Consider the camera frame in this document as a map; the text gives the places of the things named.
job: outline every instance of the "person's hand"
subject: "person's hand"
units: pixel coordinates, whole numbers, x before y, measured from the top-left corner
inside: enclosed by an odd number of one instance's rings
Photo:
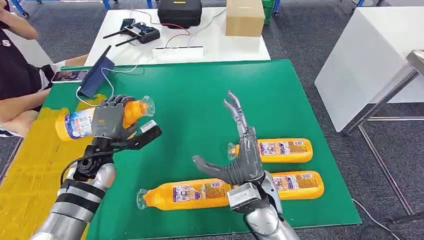
[[[0,16],[6,11],[5,7],[7,5],[6,0],[0,0]]]
[[[0,12],[5,9],[7,4],[6,0],[0,0]]]

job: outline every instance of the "robotic arm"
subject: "robotic arm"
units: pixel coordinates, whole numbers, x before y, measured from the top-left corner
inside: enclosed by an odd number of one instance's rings
[[[142,134],[127,139],[137,129],[136,123],[127,129],[122,126],[124,106],[133,100],[117,95],[96,107],[91,126],[94,139],[86,147],[83,157],[72,161],[63,170],[56,202],[31,240],[80,240],[115,180],[114,153],[126,149],[140,150],[162,134],[151,120],[142,127]],[[69,171],[63,180],[67,168]]]
[[[227,192],[230,209],[243,214],[243,220],[258,240],[300,240],[281,215],[283,209],[276,185],[262,169],[255,129],[246,122],[237,97],[228,91],[232,102],[224,100],[231,112],[239,137],[238,157],[227,166],[218,166],[193,156],[199,171],[234,186]]]

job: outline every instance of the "bottle label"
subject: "bottle label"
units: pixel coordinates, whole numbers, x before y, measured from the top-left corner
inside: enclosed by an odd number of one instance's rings
[[[71,139],[79,139],[92,134],[92,121],[95,108],[72,112],[64,117],[66,132]]]
[[[273,176],[272,179],[274,180],[278,191],[311,189],[318,187],[318,182],[315,176],[310,173]]]
[[[187,202],[199,199],[216,199],[226,195],[225,184],[223,181],[202,184],[200,191],[192,185],[179,185],[172,188],[173,202]]]
[[[301,154],[308,151],[303,141],[262,142],[260,151],[263,156]]]

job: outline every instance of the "plastic bottle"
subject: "plastic bottle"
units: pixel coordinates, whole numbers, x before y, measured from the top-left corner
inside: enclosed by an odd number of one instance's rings
[[[311,142],[305,138],[258,139],[262,163],[306,163],[311,160]],[[239,154],[239,145],[228,143],[228,159]]]
[[[324,192],[321,176],[315,171],[271,173],[281,200],[319,198]],[[140,189],[136,202],[139,209],[202,209],[227,206],[231,186],[217,178],[169,182],[152,190]]]
[[[92,134],[92,120],[95,107],[59,116],[56,120],[56,132],[62,141],[79,139]],[[123,128],[128,128],[143,116],[155,114],[155,103],[149,96],[131,101],[125,105],[122,121]]]

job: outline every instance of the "floor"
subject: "floor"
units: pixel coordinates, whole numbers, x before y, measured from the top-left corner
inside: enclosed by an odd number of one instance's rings
[[[113,9],[146,8],[143,0],[111,1]],[[315,116],[327,139],[351,196],[374,218],[405,240],[424,239],[424,220],[394,225],[390,218],[405,213],[359,131],[351,136],[335,132],[315,88],[314,80],[351,17],[350,0],[284,0],[280,14],[263,29],[272,59],[290,59]],[[106,11],[98,3],[24,2],[29,22],[39,32],[39,43],[54,62],[89,52]],[[224,6],[222,0],[204,0],[206,7]],[[391,104],[379,115],[424,116],[422,104]],[[424,209],[424,125],[420,122],[367,123],[387,167],[415,211]],[[0,172],[16,139],[0,138]],[[362,225],[297,229],[302,240],[391,240],[358,208]],[[201,237],[203,240],[253,239],[250,234]]]

